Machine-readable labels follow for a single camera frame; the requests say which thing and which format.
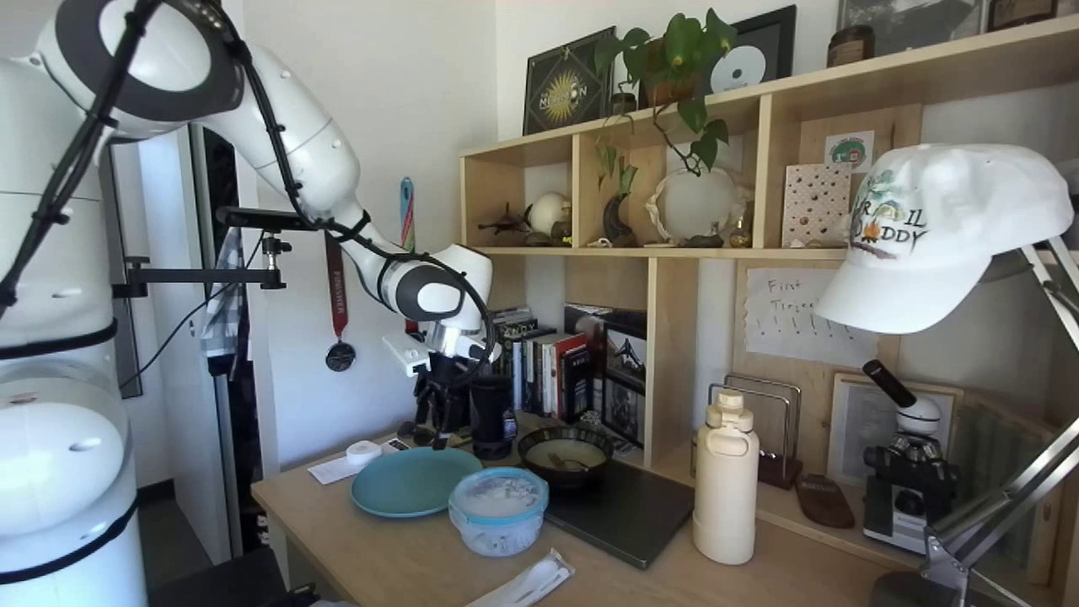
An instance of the blue plate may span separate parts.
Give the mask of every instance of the blue plate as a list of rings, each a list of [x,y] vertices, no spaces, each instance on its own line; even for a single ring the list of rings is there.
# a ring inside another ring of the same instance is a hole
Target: blue plate
[[[350,479],[350,503],[380,520],[432,516],[448,509],[452,488],[479,470],[462,450],[386,454]]]

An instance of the baseball cap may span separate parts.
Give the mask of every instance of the baseball cap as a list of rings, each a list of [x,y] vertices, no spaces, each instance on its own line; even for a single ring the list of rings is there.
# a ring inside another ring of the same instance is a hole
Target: baseball cap
[[[848,261],[816,314],[877,333],[923,331],[973,291],[996,253],[1069,225],[1069,186],[1032,149],[892,149],[861,186]]]

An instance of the wooden desk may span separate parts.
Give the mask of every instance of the wooden desk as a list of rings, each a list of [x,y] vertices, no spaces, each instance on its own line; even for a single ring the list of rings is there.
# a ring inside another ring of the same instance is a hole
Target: wooden desk
[[[869,586],[892,563],[848,555],[772,523],[759,523],[747,568],[719,568],[690,545],[690,523],[669,545],[651,569],[615,561],[589,545],[542,528],[541,540],[509,561],[468,555],[448,516],[386,523],[357,514],[350,484],[316,485],[308,470],[255,484],[253,496],[282,532],[288,550],[313,568],[341,599],[365,607],[466,605],[506,585],[549,546],[578,569],[542,605],[732,605],[863,607]]]

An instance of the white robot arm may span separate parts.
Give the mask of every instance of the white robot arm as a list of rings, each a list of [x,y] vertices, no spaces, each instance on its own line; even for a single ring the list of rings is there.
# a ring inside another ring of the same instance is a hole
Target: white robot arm
[[[0,605],[141,607],[128,414],[110,366],[99,186],[109,140],[207,126],[355,261],[365,291],[438,321],[432,356],[496,358],[490,261],[414,258],[355,202],[357,162],[215,0],[65,0],[29,57],[0,62]]]

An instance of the white water bottle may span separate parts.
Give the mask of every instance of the white water bottle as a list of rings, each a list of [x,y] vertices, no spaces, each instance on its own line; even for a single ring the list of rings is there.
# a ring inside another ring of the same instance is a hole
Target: white water bottle
[[[742,393],[719,393],[698,433],[695,545],[715,563],[754,550],[759,436]]]

